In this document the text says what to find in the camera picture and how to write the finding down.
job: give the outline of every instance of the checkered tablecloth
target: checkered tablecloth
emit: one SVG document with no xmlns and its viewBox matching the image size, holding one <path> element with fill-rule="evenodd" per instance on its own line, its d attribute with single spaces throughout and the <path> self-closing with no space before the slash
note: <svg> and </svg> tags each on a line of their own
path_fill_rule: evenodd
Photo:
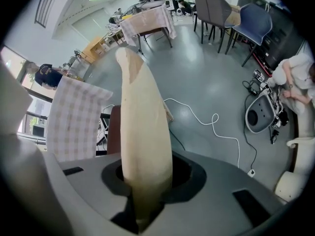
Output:
<svg viewBox="0 0 315 236">
<path fill-rule="evenodd" d="M 60 162 L 95 157 L 101 107 L 112 94 L 63 76 L 49 113 L 47 151 Z"/>
<path fill-rule="evenodd" d="M 166 27 L 170 38 L 176 37 L 174 23 L 166 6 L 162 5 L 133 15 L 120 23 L 127 44 L 136 46 L 132 37 L 137 34 Z"/>
</svg>

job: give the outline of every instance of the blue chair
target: blue chair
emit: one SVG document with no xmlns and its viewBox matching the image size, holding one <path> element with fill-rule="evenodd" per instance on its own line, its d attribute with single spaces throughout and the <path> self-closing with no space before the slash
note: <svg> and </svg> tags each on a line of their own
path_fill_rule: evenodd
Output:
<svg viewBox="0 0 315 236">
<path fill-rule="evenodd" d="M 230 48 L 234 33 L 239 34 L 253 42 L 255 45 L 242 64 L 243 67 L 251 57 L 256 46 L 261 46 L 264 36 L 271 31 L 272 21 L 267 11 L 253 3 L 243 6 L 240 11 L 240 16 L 241 23 L 232 28 L 225 54 L 227 54 L 228 49 Z M 237 36 L 234 38 L 232 47 L 235 44 L 236 38 Z"/>
</svg>

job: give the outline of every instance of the dark brown chair back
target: dark brown chair back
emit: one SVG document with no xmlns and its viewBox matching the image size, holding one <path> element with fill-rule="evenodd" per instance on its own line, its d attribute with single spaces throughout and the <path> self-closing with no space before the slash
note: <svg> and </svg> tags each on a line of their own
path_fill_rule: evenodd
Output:
<svg viewBox="0 0 315 236">
<path fill-rule="evenodd" d="M 225 0 L 195 0 L 198 18 L 205 23 L 224 28 L 224 23 L 232 12 Z"/>
<path fill-rule="evenodd" d="M 120 109 L 121 106 L 115 106 L 112 109 L 108 126 L 107 154 L 121 152 L 120 143 Z"/>
</svg>

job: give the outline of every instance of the gray chair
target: gray chair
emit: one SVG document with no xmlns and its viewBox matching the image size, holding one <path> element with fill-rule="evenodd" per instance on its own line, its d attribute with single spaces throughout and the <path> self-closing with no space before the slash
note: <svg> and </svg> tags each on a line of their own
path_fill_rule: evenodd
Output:
<svg viewBox="0 0 315 236">
<path fill-rule="evenodd" d="M 271 16 L 267 11 L 253 3 L 243 6 L 240 11 L 240 16 L 241 23 L 233 27 L 225 54 L 227 54 L 228 49 L 230 48 L 233 35 L 235 33 L 253 42 L 254 47 L 252 48 L 251 52 L 243 62 L 242 64 L 243 67 L 253 54 L 257 45 L 261 46 L 264 36 L 271 31 L 272 20 Z M 232 47 L 234 46 L 236 39 L 237 36 L 235 36 L 234 38 Z"/>
<path fill-rule="evenodd" d="M 193 28 L 193 31 L 196 31 L 196 27 L 197 27 L 197 11 L 193 11 L 192 20 L 193 20 L 193 17 L 195 17 L 195 26 Z"/>
<path fill-rule="evenodd" d="M 232 28 L 234 25 L 226 23 L 226 19 L 232 12 L 231 6 L 225 0 L 195 0 L 197 16 L 201 20 L 201 44 L 203 43 L 203 23 L 212 25 L 209 40 L 212 33 L 215 34 L 215 27 L 221 30 L 221 40 L 218 49 L 220 52 L 225 30 Z"/>
</svg>

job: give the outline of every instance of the beige cylindrical object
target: beige cylindrical object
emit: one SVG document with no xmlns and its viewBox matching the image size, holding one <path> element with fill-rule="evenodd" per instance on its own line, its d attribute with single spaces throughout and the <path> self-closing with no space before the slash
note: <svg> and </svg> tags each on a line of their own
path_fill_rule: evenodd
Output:
<svg viewBox="0 0 315 236">
<path fill-rule="evenodd" d="M 168 124 L 154 77 L 134 51 L 119 48 L 122 68 L 121 156 L 125 182 L 132 187 L 140 231 L 160 209 L 159 199 L 172 183 Z"/>
<path fill-rule="evenodd" d="M 301 195 L 308 178 L 306 175 L 286 171 L 277 183 L 275 194 L 290 202 Z"/>
</svg>

